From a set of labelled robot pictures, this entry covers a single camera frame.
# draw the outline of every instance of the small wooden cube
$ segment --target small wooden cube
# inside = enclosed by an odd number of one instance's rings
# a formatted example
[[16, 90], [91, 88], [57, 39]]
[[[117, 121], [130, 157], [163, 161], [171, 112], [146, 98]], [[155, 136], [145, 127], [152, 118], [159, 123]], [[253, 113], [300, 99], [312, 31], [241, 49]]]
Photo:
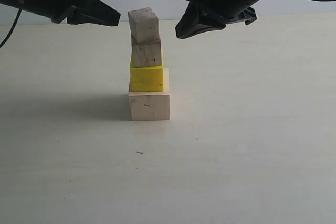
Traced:
[[160, 38], [159, 18], [149, 7], [130, 11], [128, 17], [131, 34], [136, 43], [141, 44]]
[[160, 39], [138, 44], [132, 36], [132, 50], [136, 68], [162, 65], [162, 47]]
[[163, 92], [133, 92], [130, 82], [129, 103], [133, 121], [158, 121], [170, 119], [169, 70], [165, 69]]
[[131, 58], [131, 83], [134, 92], [162, 92], [164, 90], [163, 65], [156, 67], [136, 68], [134, 55]]

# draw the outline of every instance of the yellow block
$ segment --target yellow block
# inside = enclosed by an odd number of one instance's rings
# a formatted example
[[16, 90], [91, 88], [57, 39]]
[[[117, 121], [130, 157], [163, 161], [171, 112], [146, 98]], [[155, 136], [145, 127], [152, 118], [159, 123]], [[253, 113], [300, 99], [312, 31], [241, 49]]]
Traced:
[[131, 58], [131, 83], [133, 92], [163, 92], [164, 67], [136, 68], [133, 56]]

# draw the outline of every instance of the wooden cube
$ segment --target wooden cube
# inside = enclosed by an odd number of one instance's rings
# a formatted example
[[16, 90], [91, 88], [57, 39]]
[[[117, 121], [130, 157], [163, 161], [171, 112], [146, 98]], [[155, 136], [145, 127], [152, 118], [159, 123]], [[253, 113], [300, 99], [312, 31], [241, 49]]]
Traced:
[[164, 90], [163, 65], [136, 68], [134, 55], [132, 54], [130, 73], [132, 90], [134, 92], [162, 92]]
[[136, 68], [162, 65], [162, 47], [160, 39], [138, 44], [132, 36], [132, 52]]
[[169, 71], [165, 69], [163, 92], [133, 92], [130, 82], [129, 103], [133, 121], [159, 121], [170, 119]]
[[159, 18], [149, 7], [130, 11], [128, 17], [131, 34], [136, 43], [141, 44], [160, 38]]

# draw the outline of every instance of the block tower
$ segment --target block tower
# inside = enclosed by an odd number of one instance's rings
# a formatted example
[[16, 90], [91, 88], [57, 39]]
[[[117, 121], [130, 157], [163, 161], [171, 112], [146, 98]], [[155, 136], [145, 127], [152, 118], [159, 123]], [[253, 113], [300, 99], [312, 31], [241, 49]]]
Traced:
[[164, 68], [159, 19], [150, 8], [129, 12], [132, 56], [129, 103], [133, 121], [170, 119], [169, 70]]

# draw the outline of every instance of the white table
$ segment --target white table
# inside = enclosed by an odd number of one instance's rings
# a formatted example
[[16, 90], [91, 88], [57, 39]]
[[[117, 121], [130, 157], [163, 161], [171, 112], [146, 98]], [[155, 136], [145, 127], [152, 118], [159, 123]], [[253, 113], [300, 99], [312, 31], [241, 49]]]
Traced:
[[335, 223], [335, 20], [188, 40], [161, 22], [164, 122], [129, 121], [127, 23], [17, 27], [0, 50], [0, 223]]

